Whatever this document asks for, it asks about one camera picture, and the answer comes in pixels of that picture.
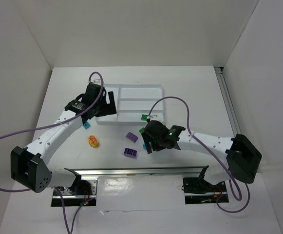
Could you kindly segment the teal long lego brick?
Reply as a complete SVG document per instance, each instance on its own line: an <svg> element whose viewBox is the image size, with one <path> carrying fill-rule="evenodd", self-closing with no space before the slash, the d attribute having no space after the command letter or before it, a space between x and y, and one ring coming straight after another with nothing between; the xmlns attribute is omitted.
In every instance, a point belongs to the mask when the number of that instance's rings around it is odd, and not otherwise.
<svg viewBox="0 0 283 234"><path fill-rule="evenodd" d="M85 129L88 129L88 128L90 127L90 124L86 122L86 123L83 124L83 127L84 127Z"/></svg>

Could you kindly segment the green long lego brick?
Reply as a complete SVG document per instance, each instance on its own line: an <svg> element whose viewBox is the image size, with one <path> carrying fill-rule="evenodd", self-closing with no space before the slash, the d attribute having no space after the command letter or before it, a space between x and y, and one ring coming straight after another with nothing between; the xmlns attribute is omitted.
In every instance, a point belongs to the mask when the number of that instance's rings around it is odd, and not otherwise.
<svg viewBox="0 0 283 234"><path fill-rule="evenodd" d="M142 114L142 116L141 116L141 120L146 121L146 120L147 120L147 118L148 118L148 116L147 116L147 115Z"/></svg>

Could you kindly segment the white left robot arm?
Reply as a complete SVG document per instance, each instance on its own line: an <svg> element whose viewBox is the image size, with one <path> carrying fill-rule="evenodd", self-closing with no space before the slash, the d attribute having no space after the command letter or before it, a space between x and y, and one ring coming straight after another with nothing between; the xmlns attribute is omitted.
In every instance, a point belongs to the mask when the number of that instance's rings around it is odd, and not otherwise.
<svg viewBox="0 0 283 234"><path fill-rule="evenodd" d="M76 190L81 175L71 169L50 170L47 164L59 147L76 130L93 117L116 114L112 91L90 83L86 92L70 101L55 122L38 139L24 148L11 152L11 178L35 193L47 187L65 187Z"/></svg>

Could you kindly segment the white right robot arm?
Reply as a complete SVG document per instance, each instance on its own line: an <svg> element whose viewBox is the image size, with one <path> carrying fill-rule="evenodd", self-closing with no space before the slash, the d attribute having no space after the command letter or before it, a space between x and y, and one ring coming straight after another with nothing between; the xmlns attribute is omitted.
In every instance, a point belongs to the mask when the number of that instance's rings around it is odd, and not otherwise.
<svg viewBox="0 0 283 234"><path fill-rule="evenodd" d="M190 133L185 127L173 125L167 128L161 122L151 120L141 135L148 154L176 149L214 157L218 164L207 166L200 174L200 179L211 185L227 180L252 184L262 159L262 154L242 134L230 138Z"/></svg>

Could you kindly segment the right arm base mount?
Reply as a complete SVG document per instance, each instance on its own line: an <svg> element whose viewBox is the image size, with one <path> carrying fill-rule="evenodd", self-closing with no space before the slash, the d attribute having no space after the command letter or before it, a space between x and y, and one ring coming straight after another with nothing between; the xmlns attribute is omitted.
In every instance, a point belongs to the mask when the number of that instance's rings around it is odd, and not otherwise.
<svg viewBox="0 0 283 234"><path fill-rule="evenodd" d="M226 184L220 182L211 185L197 177L184 177L181 190L184 192L185 204L229 203Z"/></svg>

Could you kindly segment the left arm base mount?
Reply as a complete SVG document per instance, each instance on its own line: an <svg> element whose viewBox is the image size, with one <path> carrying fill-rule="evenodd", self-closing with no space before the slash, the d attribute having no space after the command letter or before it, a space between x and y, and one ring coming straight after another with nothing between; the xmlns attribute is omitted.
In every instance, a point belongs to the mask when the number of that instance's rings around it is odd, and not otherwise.
<svg viewBox="0 0 283 234"><path fill-rule="evenodd" d="M59 191L61 192L65 207L78 207L82 203L85 203L85 207L94 207L96 206L97 187L97 177L85 177L74 190L59 187Z"/></svg>

